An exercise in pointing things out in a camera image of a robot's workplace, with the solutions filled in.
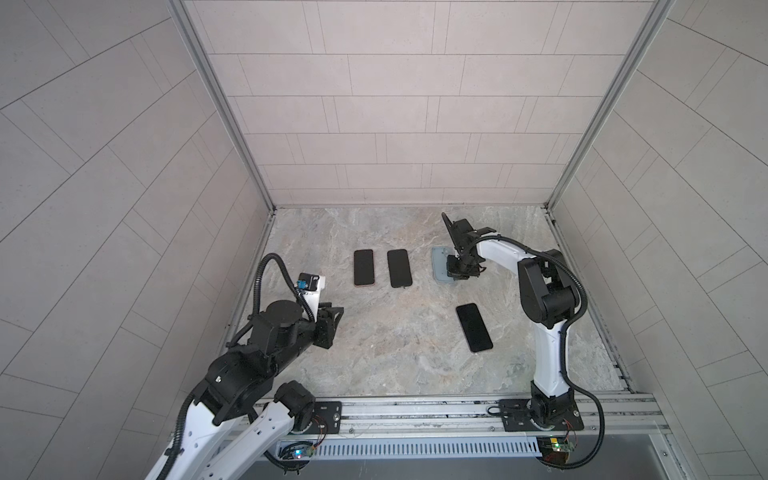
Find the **light blue phone case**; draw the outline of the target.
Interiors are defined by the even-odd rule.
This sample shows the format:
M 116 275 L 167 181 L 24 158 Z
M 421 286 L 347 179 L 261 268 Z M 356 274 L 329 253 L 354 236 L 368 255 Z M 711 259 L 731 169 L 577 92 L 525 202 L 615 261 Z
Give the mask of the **light blue phone case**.
M 448 257 L 454 254 L 453 247 L 436 246 L 431 249 L 433 276 L 438 283 L 451 284 L 456 281 L 448 274 Z

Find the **purple phone black screen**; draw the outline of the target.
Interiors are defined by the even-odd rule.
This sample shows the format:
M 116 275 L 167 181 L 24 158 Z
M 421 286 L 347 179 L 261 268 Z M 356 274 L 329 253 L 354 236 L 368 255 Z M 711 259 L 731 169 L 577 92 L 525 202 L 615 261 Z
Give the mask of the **purple phone black screen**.
M 369 286 L 374 283 L 375 264 L 373 250 L 356 250 L 353 253 L 353 284 L 355 286 Z

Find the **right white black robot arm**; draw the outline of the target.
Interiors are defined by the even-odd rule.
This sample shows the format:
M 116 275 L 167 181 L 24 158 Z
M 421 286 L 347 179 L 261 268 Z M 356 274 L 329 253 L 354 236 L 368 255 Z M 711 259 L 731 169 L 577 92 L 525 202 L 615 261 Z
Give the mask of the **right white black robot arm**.
M 531 422 L 542 430 L 560 425 L 575 408 L 567 367 L 567 330 L 585 313 L 582 285 L 557 249 L 538 251 L 491 228 L 475 229 L 466 219 L 452 221 L 446 213 L 441 218 L 454 247 L 445 260 L 449 278 L 477 277 L 488 260 L 517 274 L 521 308 L 534 324 Z

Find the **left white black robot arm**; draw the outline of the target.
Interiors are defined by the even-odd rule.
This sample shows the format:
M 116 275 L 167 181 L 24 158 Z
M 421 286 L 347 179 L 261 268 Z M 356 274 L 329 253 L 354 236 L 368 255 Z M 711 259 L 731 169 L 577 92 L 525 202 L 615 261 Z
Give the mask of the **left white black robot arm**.
M 300 471 L 339 432 L 341 405 L 318 401 L 297 381 L 274 381 L 308 347 L 330 348 L 343 314 L 322 302 L 309 320 L 298 303 L 281 300 L 253 316 L 247 329 L 265 333 L 265 343 L 234 345 L 210 364 L 149 478 L 238 479 L 261 459 Z

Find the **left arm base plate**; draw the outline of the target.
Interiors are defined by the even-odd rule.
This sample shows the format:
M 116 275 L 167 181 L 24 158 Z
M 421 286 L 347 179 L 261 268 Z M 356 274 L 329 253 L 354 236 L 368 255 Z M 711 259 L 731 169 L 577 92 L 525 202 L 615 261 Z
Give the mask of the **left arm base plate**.
M 343 404 L 340 401 L 318 401 L 315 403 L 310 423 L 302 434 L 335 435 L 340 431 Z

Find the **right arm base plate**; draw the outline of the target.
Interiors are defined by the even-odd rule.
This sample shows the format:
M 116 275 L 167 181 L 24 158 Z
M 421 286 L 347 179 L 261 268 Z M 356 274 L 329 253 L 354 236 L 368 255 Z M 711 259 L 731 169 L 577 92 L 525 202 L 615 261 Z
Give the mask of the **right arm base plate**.
M 501 419 L 505 432 L 544 433 L 584 429 L 581 413 L 574 406 L 566 408 L 562 413 L 555 413 L 548 420 L 535 420 L 530 403 L 530 399 L 501 399 L 487 411 Z

